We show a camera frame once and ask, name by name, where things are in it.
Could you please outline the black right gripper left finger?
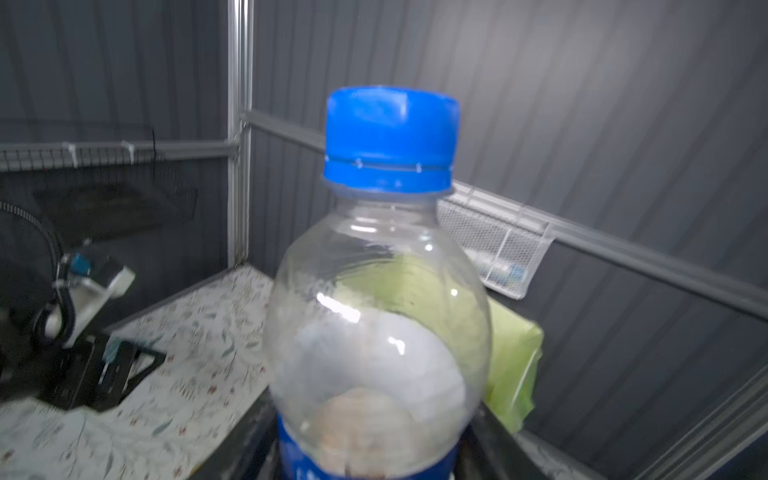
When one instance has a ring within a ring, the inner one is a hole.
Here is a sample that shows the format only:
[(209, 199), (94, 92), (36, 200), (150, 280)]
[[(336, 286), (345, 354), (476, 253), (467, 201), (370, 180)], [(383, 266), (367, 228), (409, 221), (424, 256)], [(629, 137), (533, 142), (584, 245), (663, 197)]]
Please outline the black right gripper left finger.
[(278, 419), (265, 389), (222, 443), (188, 477), (197, 479), (278, 479)]

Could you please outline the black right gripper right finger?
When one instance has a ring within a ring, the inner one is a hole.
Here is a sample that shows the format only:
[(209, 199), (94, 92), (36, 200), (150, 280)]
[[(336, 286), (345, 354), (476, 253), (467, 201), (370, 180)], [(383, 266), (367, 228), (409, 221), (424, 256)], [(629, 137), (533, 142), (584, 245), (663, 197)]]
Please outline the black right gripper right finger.
[(485, 403), (467, 427), (469, 480), (546, 480), (547, 476), (524, 453)]

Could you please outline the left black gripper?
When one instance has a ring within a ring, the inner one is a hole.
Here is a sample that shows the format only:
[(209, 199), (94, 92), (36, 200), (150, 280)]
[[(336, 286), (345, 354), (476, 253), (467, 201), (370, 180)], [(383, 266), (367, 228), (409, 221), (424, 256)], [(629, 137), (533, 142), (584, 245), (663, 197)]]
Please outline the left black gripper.
[(2, 356), (1, 401), (33, 398), (62, 411), (104, 412), (122, 403), (165, 360), (163, 352), (105, 334), (20, 360)]

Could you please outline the blue label bottle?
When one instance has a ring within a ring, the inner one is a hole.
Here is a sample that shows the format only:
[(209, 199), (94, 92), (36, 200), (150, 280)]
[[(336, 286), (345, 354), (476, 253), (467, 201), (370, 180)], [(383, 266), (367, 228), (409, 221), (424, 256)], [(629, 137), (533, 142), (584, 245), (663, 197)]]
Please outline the blue label bottle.
[(438, 221), (458, 102), (364, 86), (327, 101), (336, 205), (287, 249), (265, 320), (286, 479), (446, 479), (486, 388), (490, 308)]

